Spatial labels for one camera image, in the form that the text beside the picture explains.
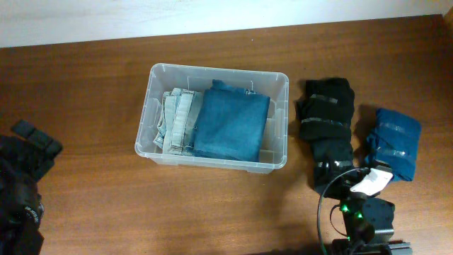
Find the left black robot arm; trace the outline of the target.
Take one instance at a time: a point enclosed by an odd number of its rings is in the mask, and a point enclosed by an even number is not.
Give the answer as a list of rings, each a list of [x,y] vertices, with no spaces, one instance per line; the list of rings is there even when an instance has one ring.
[[[38,181],[55,165],[63,146],[25,120],[11,131],[14,136],[1,136],[1,253],[39,254],[45,209]]]

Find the clear plastic storage container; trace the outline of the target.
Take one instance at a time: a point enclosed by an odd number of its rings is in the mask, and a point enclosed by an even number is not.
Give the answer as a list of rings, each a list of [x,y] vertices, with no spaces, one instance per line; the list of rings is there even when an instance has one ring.
[[[164,154],[153,143],[158,133],[157,124],[163,107],[164,92],[174,88],[203,92],[212,86],[213,79],[270,97],[259,162]],[[206,166],[269,174],[287,163],[288,118],[289,78],[286,74],[158,63],[149,73],[134,149],[139,156],[157,164]]]

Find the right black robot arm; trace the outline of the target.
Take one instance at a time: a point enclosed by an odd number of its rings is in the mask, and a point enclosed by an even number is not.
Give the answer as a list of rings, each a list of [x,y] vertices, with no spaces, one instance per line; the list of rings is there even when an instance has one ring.
[[[336,207],[343,216],[345,238],[335,239],[326,246],[321,233],[322,201],[329,188],[349,173],[363,173],[364,178],[343,189],[342,198]],[[413,254],[409,242],[391,241],[394,235],[395,205],[377,197],[392,178],[391,170],[385,166],[350,169],[333,177],[318,201],[316,224],[322,254]]]

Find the light blue jeans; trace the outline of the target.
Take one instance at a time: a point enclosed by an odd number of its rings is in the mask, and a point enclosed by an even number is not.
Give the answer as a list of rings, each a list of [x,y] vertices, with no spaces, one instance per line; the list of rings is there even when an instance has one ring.
[[[192,156],[196,122],[203,93],[174,88],[164,92],[157,134],[153,143],[164,154]]]

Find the dark blue jeans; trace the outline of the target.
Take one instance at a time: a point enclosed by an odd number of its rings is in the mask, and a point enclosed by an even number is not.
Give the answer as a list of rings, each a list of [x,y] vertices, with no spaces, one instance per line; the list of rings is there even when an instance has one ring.
[[[270,98],[214,79],[195,123],[196,157],[258,162]]]

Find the blue taped garment roll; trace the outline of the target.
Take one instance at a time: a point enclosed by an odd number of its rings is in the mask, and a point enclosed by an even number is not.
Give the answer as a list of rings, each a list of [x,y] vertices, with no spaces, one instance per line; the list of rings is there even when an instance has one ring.
[[[378,108],[376,123],[366,138],[368,154],[364,163],[375,161],[389,165],[393,181],[412,181],[415,176],[421,124],[394,110]]]

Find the black taped garment roll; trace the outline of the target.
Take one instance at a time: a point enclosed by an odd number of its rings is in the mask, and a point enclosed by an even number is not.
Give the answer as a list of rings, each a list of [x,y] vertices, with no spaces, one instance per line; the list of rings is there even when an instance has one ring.
[[[317,193],[322,194],[335,177],[355,168],[352,145],[347,140],[319,139],[309,144],[314,158],[314,189]],[[324,196],[342,200],[358,181],[358,171],[349,172],[334,181]]]
[[[306,141],[351,140],[355,92],[345,78],[307,80],[305,98],[297,102],[299,136]]]

